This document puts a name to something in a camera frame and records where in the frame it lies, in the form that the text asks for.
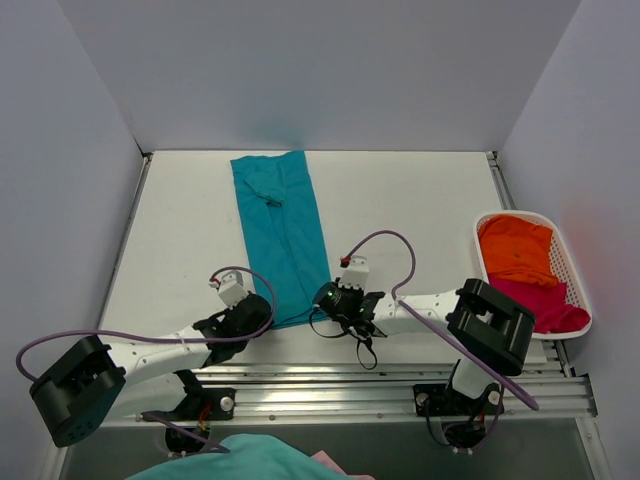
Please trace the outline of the teal t-shirt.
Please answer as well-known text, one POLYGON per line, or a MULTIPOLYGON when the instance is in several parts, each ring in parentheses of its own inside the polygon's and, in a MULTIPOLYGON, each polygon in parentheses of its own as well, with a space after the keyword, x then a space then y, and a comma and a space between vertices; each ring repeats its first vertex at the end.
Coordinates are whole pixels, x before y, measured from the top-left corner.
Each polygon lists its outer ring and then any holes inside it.
POLYGON ((230 165, 250 268, 277 296, 273 327, 303 324, 315 294, 330 281, 305 153, 245 156, 230 165))

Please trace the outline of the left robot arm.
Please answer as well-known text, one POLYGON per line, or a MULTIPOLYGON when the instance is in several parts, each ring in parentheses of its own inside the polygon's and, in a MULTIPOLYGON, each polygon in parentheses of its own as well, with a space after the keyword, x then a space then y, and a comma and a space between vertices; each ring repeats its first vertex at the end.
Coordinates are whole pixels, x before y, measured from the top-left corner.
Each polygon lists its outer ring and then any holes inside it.
POLYGON ((271 306, 253 293, 233 306, 172 335, 142 341, 114 332, 78 340, 33 381, 29 393, 54 444, 73 445, 95 431, 125 387, 165 375, 220 364, 243 350, 271 320, 271 306))

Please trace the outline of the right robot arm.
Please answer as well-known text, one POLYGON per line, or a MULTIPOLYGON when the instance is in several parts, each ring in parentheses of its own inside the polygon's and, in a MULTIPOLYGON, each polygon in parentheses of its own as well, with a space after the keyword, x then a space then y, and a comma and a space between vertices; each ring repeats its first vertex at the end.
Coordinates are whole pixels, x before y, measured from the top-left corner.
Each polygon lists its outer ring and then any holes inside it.
POLYGON ((431 332, 463 360, 444 388, 444 400, 455 412, 475 406, 485 387, 498 383, 537 411, 536 400, 513 378, 522 373, 536 323, 526 307, 487 282, 470 278, 457 289, 439 294, 401 296, 323 285, 314 310, 338 323, 344 336, 367 347, 375 338, 431 332))

